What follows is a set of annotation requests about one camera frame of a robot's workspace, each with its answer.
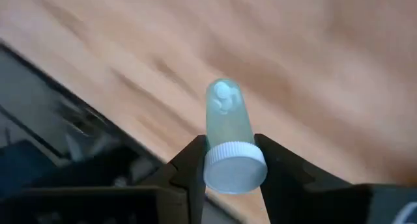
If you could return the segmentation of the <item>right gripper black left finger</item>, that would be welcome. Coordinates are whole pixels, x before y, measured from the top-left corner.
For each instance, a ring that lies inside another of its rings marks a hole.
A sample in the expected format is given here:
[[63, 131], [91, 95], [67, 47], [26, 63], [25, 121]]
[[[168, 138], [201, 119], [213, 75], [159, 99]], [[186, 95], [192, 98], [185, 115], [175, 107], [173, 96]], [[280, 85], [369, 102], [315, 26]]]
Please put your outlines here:
[[200, 224], [206, 185], [203, 167], [206, 137], [198, 135], [170, 162], [143, 181], [156, 195], [159, 224]]

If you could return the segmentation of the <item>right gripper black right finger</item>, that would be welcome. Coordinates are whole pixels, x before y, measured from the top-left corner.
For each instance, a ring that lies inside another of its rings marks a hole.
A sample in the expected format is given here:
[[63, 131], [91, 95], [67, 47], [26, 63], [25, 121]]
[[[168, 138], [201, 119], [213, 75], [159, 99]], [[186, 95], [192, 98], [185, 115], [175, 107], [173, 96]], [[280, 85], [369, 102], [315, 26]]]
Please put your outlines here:
[[261, 193], [271, 223], [366, 223], [371, 190], [353, 185], [257, 133], [268, 172]]

